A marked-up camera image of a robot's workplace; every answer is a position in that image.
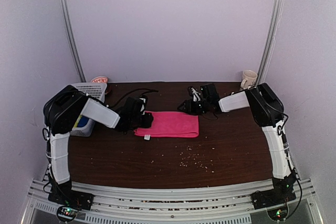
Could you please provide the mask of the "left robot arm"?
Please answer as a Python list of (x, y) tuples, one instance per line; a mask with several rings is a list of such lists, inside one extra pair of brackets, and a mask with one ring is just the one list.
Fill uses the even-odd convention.
[(135, 98), (126, 93), (122, 96), (125, 103), (119, 108), (105, 104), (106, 89), (105, 83), (70, 84), (44, 105), (43, 135), (47, 141), (52, 190), (64, 205), (71, 205), (76, 199), (68, 169), (70, 136), (90, 136), (95, 123), (122, 133), (152, 125), (153, 115), (145, 111), (146, 94), (152, 93), (152, 89), (140, 88), (141, 95)]

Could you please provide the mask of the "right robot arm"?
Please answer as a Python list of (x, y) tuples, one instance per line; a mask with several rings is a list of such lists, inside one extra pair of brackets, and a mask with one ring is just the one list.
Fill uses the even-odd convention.
[(272, 203), (279, 204), (292, 192), (296, 182), (285, 125), (289, 116), (284, 105), (267, 83), (250, 86), (225, 97), (220, 97), (213, 83), (200, 86), (198, 91), (188, 87), (190, 98), (178, 107), (189, 115), (229, 113), (248, 108), (255, 124), (262, 130), (270, 152), (273, 189), (269, 192)]

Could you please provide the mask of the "pink towel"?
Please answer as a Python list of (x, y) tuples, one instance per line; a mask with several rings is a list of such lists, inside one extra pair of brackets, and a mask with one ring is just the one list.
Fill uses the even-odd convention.
[(150, 128), (137, 128), (134, 135), (146, 138), (196, 138), (199, 136), (198, 116), (189, 115), (183, 112), (149, 111), (153, 116)]

